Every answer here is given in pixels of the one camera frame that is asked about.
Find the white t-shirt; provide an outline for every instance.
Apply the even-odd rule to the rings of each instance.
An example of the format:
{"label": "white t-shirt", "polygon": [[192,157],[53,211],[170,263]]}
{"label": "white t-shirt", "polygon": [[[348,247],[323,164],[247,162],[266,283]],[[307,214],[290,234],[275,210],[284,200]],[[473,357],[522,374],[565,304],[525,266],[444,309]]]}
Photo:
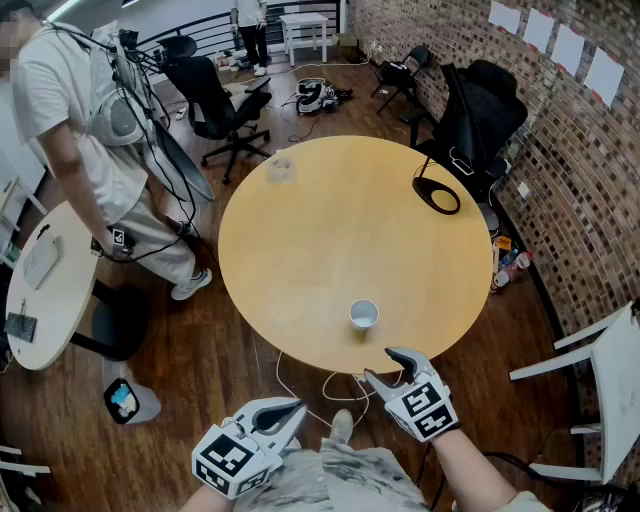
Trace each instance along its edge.
{"label": "white t-shirt", "polygon": [[238,8],[238,26],[255,27],[261,18],[262,5],[267,0],[236,0]]}
{"label": "white t-shirt", "polygon": [[138,201],[147,173],[133,148],[107,148],[86,133],[91,94],[88,51],[69,34],[45,26],[20,50],[11,83],[21,142],[68,120],[104,220],[109,225],[118,222]]}

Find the white paper cup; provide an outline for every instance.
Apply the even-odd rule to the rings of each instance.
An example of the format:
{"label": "white paper cup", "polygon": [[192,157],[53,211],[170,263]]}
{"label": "white paper cup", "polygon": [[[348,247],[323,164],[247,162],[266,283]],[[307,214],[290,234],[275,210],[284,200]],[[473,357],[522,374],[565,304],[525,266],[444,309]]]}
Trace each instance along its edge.
{"label": "white paper cup", "polygon": [[367,299],[351,304],[351,325],[356,331],[371,329],[378,322],[378,307]]}

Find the railing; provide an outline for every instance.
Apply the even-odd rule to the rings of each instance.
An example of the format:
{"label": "railing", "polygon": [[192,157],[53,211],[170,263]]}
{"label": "railing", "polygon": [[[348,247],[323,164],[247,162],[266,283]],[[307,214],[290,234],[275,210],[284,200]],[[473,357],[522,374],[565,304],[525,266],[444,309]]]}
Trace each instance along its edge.
{"label": "railing", "polygon": [[[267,45],[271,51],[277,51],[280,45],[284,47],[284,34],[282,32],[280,16],[295,12],[317,12],[326,16],[329,20],[327,23],[327,35],[329,38],[339,31],[340,0],[306,0],[269,5],[267,7]],[[311,41],[313,36],[311,30],[311,28],[302,28],[294,31],[294,40]],[[138,49],[151,55],[157,49],[162,48],[162,45],[158,43],[159,40],[175,35],[193,37],[198,45],[196,55],[211,56],[221,54],[225,51],[244,49],[242,37],[234,37],[231,33],[230,12],[216,14],[215,16],[202,18],[170,30],[165,30],[144,41],[140,41],[138,43]],[[156,73],[150,70],[150,76],[155,74]]]}

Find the bottle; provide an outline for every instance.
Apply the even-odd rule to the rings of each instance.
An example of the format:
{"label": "bottle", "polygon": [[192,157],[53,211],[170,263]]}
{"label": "bottle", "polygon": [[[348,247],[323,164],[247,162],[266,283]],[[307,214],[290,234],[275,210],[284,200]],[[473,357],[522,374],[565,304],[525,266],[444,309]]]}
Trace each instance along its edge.
{"label": "bottle", "polygon": [[531,252],[519,254],[515,261],[511,262],[495,275],[491,282],[491,293],[497,293],[510,282],[515,281],[520,274],[529,268],[532,259],[533,253]]}

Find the wooden floor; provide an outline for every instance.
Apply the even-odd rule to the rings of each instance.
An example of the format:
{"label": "wooden floor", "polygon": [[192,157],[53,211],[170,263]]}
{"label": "wooden floor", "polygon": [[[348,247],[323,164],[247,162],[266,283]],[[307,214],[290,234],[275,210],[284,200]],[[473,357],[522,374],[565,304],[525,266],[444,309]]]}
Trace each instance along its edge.
{"label": "wooden floor", "polygon": [[[274,75],[279,69],[287,71],[288,66],[272,66],[270,73]],[[293,106],[278,108],[294,91],[296,81],[309,76],[353,88],[354,99],[320,117],[298,118]],[[407,128],[398,121],[407,103],[398,99],[376,116],[383,100],[369,98],[375,86],[369,65],[306,68],[274,77],[269,84],[273,99],[260,121],[261,128],[271,130],[271,142],[265,150],[275,153],[289,146],[291,135],[304,135],[314,123],[309,138],[359,134],[407,144]],[[176,101],[169,87],[160,89],[167,103]],[[174,121],[172,131],[196,162],[217,145],[194,136],[186,120]],[[226,158],[217,157],[204,171],[216,201],[199,208],[196,215],[200,233],[214,248],[229,198],[261,161],[259,157],[241,158],[232,184],[223,187]],[[154,187],[154,192],[162,208],[178,217],[176,204],[159,187]],[[52,180],[40,195],[49,207],[61,198]],[[24,231],[28,232],[29,226],[32,229],[36,220],[37,215],[29,212]],[[193,246],[200,260],[213,267],[208,253],[197,242]],[[278,352],[242,318],[219,278],[184,303],[172,302],[169,285],[136,265],[101,264],[99,278],[113,286],[134,283],[146,294],[151,318],[142,349],[126,363],[105,361],[73,345],[40,372],[12,363],[0,377],[0,442],[22,448],[29,463],[51,466],[52,474],[37,480],[47,510],[173,511],[198,487],[190,470],[191,450],[211,424],[251,399],[286,395],[275,376]],[[482,450],[510,452],[529,462],[575,463],[575,448],[566,429],[569,404],[562,375],[515,384],[508,377],[512,369],[552,357],[552,341],[541,301],[527,278],[504,294],[489,297],[471,330],[433,361],[451,388],[462,428]],[[340,408],[322,398],[326,372],[285,355],[281,375],[312,411],[327,420]],[[117,376],[131,378],[156,392],[163,409],[155,421],[118,426],[111,420],[102,404],[102,393]],[[328,391],[342,397],[358,393],[346,376],[336,377]],[[349,408],[357,414],[355,405]],[[303,447],[318,448],[321,436],[327,434],[324,425],[308,417],[299,438]],[[411,478],[416,477],[425,451],[395,425],[375,398],[366,422],[355,431],[352,445],[389,448]],[[556,510],[569,509],[566,497],[534,485],[517,470],[498,465],[520,489],[534,490]],[[427,503],[435,494],[440,475],[435,457],[431,457],[421,485]],[[451,494],[445,490],[437,510],[450,510],[450,506]]]}

